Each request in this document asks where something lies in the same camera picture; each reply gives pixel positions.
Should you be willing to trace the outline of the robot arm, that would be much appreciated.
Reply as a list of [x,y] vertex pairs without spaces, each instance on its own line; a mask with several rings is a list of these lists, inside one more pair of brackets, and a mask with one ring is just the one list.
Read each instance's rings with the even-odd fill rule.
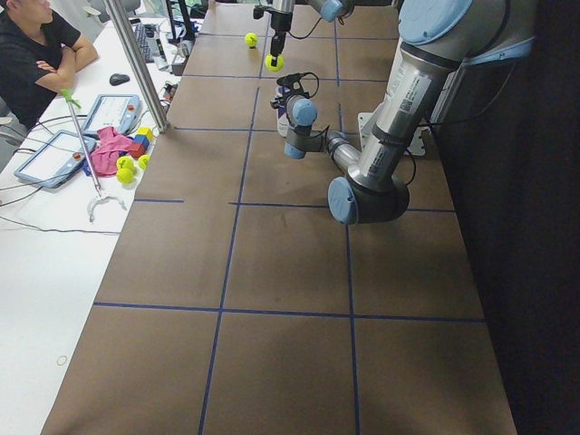
[[[314,0],[306,1],[319,16],[326,22],[332,22],[337,18],[350,15],[354,9],[354,1],[351,0]],[[270,55],[274,64],[282,56],[285,47],[286,36],[291,31],[294,17],[295,1],[273,1],[266,10],[271,14],[270,26],[274,30],[274,36],[270,45]]]
[[527,56],[534,40],[535,1],[402,1],[398,45],[385,97],[360,129],[356,149],[339,131],[314,131],[317,109],[301,86],[302,74],[277,80],[273,107],[289,126],[285,155],[301,159],[325,152],[343,175],[328,188],[335,220],[387,222],[409,205],[409,191],[394,176],[420,121],[460,66],[503,63]]

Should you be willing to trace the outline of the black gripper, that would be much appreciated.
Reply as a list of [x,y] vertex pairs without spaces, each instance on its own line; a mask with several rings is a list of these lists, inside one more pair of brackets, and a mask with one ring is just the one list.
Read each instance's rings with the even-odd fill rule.
[[283,52],[285,46],[285,34],[291,30],[292,13],[272,9],[271,28],[275,31],[270,45],[270,54],[273,59],[277,59]]

